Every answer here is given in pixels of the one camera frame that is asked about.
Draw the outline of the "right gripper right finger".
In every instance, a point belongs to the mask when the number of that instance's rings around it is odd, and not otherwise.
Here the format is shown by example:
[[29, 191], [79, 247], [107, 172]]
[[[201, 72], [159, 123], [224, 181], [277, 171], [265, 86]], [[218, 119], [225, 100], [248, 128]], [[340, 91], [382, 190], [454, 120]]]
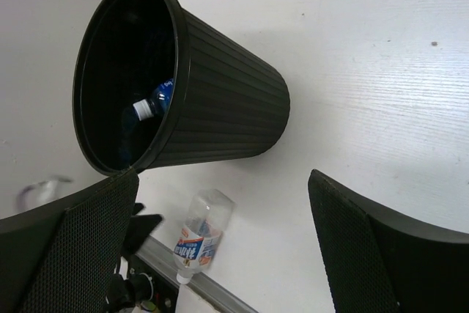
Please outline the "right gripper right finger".
[[308, 191], [336, 312], [468, 311], [468, 234], [406, 216], [316, 169]]

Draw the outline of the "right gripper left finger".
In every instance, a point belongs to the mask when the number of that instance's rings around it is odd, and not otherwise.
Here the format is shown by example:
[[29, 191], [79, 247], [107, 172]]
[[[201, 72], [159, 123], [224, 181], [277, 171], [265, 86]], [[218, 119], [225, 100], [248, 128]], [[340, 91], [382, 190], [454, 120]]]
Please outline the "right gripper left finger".
[[2, 312], [101, 312], [133, 212], [133, 169], [1, 220]]

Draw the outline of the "black ribbed plastic bin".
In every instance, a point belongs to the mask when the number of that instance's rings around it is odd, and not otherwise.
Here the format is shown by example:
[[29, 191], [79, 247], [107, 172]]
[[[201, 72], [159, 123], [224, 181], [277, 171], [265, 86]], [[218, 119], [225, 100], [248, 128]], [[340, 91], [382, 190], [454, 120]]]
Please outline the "black ribbed plastic bin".
[[[139, 121], [133, 104], [170, 78], [165, 115]], [[84, 33], [73, 123], [101, 174], [262, 154], [289, 111], [281, 74], [178, 0], [102, 0]]]

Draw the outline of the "clear bottle white blue label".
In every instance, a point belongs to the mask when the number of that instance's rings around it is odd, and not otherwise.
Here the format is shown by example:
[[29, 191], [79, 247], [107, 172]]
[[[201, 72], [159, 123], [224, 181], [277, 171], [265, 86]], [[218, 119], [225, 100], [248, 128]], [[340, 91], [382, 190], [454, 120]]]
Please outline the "clear bottle white blue label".
[[178, 283], [188, 284], [211, 265], [234, 208], [235, 203], [216, 189], [200, 191], [192, 198], [173, 249]]

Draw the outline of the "aluminium rail frame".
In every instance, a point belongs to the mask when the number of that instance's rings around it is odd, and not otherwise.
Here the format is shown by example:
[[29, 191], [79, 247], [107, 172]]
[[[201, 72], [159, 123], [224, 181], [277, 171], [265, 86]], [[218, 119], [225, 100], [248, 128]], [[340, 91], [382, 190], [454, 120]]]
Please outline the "aluminium rail frame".
[[187, 285], [176, 280], [177, 266], [172, 252], [151, 237], [137, 257], [157, 276], [179, 290], [176, 312], [255, 312], [256, 310], [203, 273], [196, 274]]

